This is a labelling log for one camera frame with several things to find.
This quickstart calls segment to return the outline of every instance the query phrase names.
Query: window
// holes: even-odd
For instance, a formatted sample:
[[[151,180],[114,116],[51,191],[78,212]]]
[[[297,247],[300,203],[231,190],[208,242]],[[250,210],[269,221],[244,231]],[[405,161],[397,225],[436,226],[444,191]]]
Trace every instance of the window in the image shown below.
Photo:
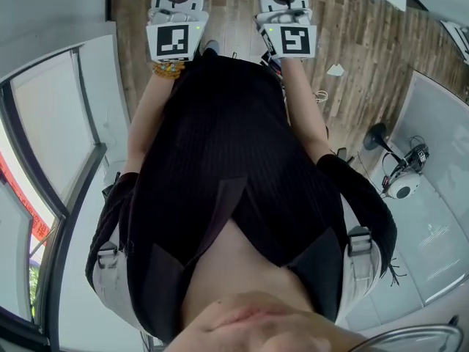
[[[75,48],[0,84],[0,331],[35,351],[59,349],[68,244],[106,152],[79,63]]]

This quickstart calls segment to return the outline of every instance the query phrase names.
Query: glass panel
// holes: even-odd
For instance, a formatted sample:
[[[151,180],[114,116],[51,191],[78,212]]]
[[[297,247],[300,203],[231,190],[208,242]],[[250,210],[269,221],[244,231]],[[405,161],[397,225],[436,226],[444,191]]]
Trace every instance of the glass panel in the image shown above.
[[[399,285],[394,283],[391,286],[393,277],[391,271],[388,270],[370,293],[376,311],[383,323],[404,317],[422,308],[416,285],[397,249],[394,251],[393,257],[395,259],[392,264],[395,266],[396,274],[407,274],[407,276],[398,277]]]
[[[28,261],[33,218],[6,177],[0,176],[0,306],[31,320]]]
[[[469,243],[459,223],[424,176],[405,202],[387,199],[398,226],[397,246],[425,304],[469,272]]]
[[[451,124],[435,129],[442,121]],[[418,134],[425,139],[431,155],[424,167],[425,178],[469,237],[468,121],[468,106],[431,81],[418,78],[394,142],[408,151],[410,137]]]
[[[352,331],[361,331],[381,324],[371,296],[366,296],[345,318]]]
[[[34,155],[66,203],[93,148],[70,52],[27,70],[11,85]]]
[[[14,229],[8,227],[13,221],[13,216],[19,217],[17,209],[10,207],[12,202],[19,204],[18,208],[21,209],[22,213],[25,213],[27,219],[31,221],[28,232],[26,233],[25,229],[22,228],[19,230],[16,227],[17,233],[22,233],[21,235],[21,247],[25,249],[23,253],[24,267],[29,266],[29,273],[24,271],[24,280],[27,280],[29,276],[29,294],[28,290],[26,291],[28,301],[31,301],[31,304],[34,304],[34,299],[36,296],[36,285],[37,285],[37,276],[39,273],[39,267],[43,260],[43,252],[46,242],[44,241],[45,237],[49,234],[51,229],[56,223],[56,217],[48,209],[47,205],[41,200],[39,195],[34,190],[33,186],[29,182],[26,174],[24,173],[21,165],[18,163],[17,158],[13,152],[13,149],[10,145],[10,142],[7,139],[5,134],[4,127],[0,120],[0,173],[3,179],[2,188],[9,189],[9,193],[3,192],[3,198],[8,197],[9,202],[0,201],[0,219],[8,219],[8,222],[0,223],[0,231],[2,232],[1,243],[5,244],[5,249],[2,249],[2,260],[1,265],[4,265],[2,268],[2,278],[7,277],[7,273],[3,273],[3,270],[11,268],[6,264],[11,261],[10,255],[14,254],[13,251],[7,252],[7,249],[14,249],[13,245],[7,243],[7,240],[3,240],[4,230],[7,231],[7,236],[10,236]],[[20,236],[18,235],[18,244],[20,244]],[[30,319],[31,313],[29,313],[28,306],[28,318]]]

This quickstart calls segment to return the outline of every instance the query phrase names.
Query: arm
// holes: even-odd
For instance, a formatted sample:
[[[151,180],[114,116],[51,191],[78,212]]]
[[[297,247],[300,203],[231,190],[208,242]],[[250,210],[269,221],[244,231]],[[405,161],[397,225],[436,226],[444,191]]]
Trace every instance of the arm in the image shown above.
[[[318,160],[330,154],[324,119],[299,59],[282,59],[282,75],[287,94],[287,108],[293,133],[309,157]]]
[[[369,228],[373,240],[380,247],[381,274],[384,274],[391,264],[397,239],[396,223],[388,206],[365,177],[337,156],[324,155],[317,167],[336,184],[360,224]]]
[[[161,124],[164,106],[168,100],[174,80],[153,74],[148,81],[139,106],[130,124],[127,163],[122,174],[140,172],[145,155]]]

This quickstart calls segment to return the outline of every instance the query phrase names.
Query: bracelet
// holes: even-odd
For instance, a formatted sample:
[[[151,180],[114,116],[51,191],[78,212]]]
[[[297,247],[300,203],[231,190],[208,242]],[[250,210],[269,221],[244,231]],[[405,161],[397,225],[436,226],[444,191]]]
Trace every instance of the bracelet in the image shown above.
[[[153,73],[161,78],[176,79],[185,68],[183,62],[154,62]]]

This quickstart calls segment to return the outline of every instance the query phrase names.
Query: black ribbed top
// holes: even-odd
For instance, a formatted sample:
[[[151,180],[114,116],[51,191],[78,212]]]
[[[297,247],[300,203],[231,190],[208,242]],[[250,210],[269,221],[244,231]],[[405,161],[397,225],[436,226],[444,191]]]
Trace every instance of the black ribbed top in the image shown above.
[[[245,188],[231,217],[261,254],[298,275],[316,311],[327,318],[335,320],[338,311],[348,242],[340,193],[372,230],[383,271],[388,267],[396,227],[373,186],[334,155],[318,165],[311,161],[289,127],[281,87],[267,68],[226,57],[203,59],[168,102],[139,176],[127,174],[117,184],[129,189],[125,182],[136,182],[119,212],[121,241],[125,228],[138,228],[144,240],[174,260],[174,271],[157,265],[151,273],[161,278],[159,293],[179,293],[164,312],[154,310],[163,318],[154,324],[168,327],[157,330],[157,337],[167,341],[178,332],[180,302],[220,182],[234,178],[245,179]],[[318,239],[322,242],[314,247]],[[137,293],[148,280],[148,268],[141,266],[129,274],[141,283]],[[169,282],[178,288],[166,287]],[[148,308],[148,301],[141,307]]]

